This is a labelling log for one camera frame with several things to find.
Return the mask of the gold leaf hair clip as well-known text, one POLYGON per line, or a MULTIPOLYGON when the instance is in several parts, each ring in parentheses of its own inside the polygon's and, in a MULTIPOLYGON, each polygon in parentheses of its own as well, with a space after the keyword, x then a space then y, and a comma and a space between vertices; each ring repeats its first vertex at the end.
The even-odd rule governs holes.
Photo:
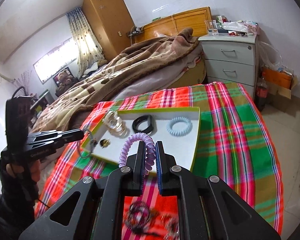
POLYGON ((176 216, 164 214, 161 217, 161 223, 167 231, 166 235, 164 236, 164 239, 180 239, 179 221, 176 216))

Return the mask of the large pearl hair claw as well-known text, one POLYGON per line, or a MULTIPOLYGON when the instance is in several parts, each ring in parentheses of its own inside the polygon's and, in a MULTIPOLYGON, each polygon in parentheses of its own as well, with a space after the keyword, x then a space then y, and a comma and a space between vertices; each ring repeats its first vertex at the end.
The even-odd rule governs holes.
POLYGON ((110 134, 115 137, 125 137, 128 134, 128 128, 123 119, 119 116, 117 111, 108 111, 102 119, 110 134))

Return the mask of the black fitness band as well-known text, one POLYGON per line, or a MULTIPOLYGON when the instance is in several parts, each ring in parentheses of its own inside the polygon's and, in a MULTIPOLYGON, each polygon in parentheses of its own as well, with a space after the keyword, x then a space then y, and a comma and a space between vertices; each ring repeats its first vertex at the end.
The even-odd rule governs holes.
POLYGON ((132 129, 134 133, 152 133, 154 129, 153 117, 151 115, 137 117, 132 123, 132 129))

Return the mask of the brown patterned blanket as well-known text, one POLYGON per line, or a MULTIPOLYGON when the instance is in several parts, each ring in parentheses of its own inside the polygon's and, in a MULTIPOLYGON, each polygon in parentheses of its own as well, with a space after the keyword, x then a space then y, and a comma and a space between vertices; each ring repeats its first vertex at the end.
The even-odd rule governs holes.
POLYGON ((108 101, 135 81, 185 58, 199 45, 192 28, 178 35, 157 37, 121 51, 106 68, 76 83, 43 110, 31 132, 66 131, 78 112, 92 110, 108 101))

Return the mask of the dotted window curtain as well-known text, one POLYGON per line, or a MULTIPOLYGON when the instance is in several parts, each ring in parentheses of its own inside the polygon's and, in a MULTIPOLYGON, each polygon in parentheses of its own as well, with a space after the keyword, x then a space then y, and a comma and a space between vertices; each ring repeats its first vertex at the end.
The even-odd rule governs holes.
POLYGON ((78 77, 82 77, 84 72, 95 62, 105 59, 103 48, 94 35, 82 7, 67 12, 66 17, 72 38, 78 49, 78 77))

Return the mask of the cola bottle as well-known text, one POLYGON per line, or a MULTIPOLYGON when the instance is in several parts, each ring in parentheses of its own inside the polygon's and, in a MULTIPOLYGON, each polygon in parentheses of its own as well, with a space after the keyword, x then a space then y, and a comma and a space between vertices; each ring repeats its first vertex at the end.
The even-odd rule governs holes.
POLYGON ((262 112, 267 101, 268 85, 264 78, 259 78, 255 90, 255 105, 262 112))

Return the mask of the wooden wardrobe near window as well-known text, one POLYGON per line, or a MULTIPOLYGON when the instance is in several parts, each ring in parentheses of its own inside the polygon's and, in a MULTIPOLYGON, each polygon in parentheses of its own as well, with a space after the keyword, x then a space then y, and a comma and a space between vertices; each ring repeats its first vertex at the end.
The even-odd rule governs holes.
POLYGON ((84 0, 82 10, 106 60, 111 61, 130 46, 127 33, 134 22, 124 0, 84 0))

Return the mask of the orange cardboard box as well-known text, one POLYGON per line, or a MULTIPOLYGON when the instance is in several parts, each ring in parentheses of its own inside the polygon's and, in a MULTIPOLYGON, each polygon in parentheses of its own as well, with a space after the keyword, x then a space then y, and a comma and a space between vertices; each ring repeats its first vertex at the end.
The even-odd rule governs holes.
POLYGON ((298 84, 298 78, 291 72, 278 72, 268 67, 262 67, 262 79, 272 95, 280 95, 284 98, 292 98, 292 89, 298 84))

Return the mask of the white bedside drawer cabinet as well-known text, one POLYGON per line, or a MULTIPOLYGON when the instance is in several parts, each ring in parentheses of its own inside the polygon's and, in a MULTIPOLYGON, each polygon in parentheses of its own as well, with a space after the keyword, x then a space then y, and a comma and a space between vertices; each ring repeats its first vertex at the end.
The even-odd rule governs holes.
POLYGON ((259 68, 257 35, 205 35, 199 41, 204 52, 207 81, 239 83, 253 98, 259 68))

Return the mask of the clutter on nightstand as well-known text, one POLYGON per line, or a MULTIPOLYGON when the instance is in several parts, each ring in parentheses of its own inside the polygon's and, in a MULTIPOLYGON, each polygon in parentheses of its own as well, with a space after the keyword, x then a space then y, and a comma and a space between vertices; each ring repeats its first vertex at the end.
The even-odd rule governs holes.
POLYGON ((222 33, 230 36, 253 36, 260 34, 258 23, 251 20, 228 21, 225 16, 218 15, 215 20, 205 20, 209 35, 222 33))

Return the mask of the wooden headboard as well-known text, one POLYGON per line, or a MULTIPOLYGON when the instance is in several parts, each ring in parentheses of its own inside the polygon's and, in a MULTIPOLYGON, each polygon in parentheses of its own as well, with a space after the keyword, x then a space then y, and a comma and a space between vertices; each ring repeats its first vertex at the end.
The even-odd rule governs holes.
POLYGON ((192 9, 143 26, 143 33, 134 37, 134 42, 139 43, 144 40, 156 38, 159 35, 174 36, 185 28, 193 29, 193 36, 200 37, 207 35, 205 21, 212 20, 210 7, 192 9))

